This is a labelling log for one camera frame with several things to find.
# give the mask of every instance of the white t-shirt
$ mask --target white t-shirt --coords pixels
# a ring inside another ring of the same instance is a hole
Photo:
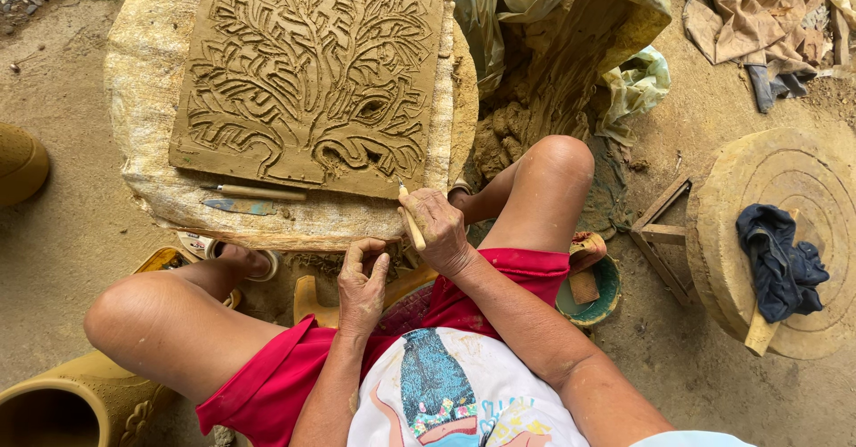
[[[359,388],[353,447],[588,447],[562,400],[505,345],[450,328],[399,338]]]

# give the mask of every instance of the dark blue cloth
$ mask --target dark blue cloth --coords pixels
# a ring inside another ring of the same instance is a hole
[[[793,246],[796,230],[791,216],[773,205],[755,203],[737,217],[737,235],[755,276],[757,308],[770,323],[823,310],[816,288],[829,273],[817,247]]]

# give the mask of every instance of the pottery wheel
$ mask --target pottery wheel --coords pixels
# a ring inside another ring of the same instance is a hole
[[[753,204],[798,208],[825,242],[829,281],[818,286],[823,310],[782,322],[770,350],[796,359],[832,354],[853,337],[856,308],[856,207],[849,168],[811,134],[782,127],[720,149],[694,181],[687,206],[687,260],[712,317],[741,342],[755,305],[752,268],[734,223]]]

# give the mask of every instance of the knee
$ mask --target knee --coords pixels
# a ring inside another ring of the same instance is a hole
[[[571,136],[545,136],[529,148],[527,157],[549,168],[552,174],[565,172],[586,179],[594,175],[592,151],[585,143]]]
[[[150,284],[144,273],[131,275],[117,280],[95,299],[83,319],[83,331],[93,347],[108,356],[122,347],[123,336],[149,316],[145,297]]]

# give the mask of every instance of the small bowl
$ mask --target small bowl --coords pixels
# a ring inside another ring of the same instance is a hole
[[[583,305],[577,305],[571,295],[571,284],[566,278],[559,287],[556,296],[556,310],[579,327],[590,327],[607,318],[621,298],[621,273],[618,262],[609,254],[592,265],[597,291],[600,298]]]

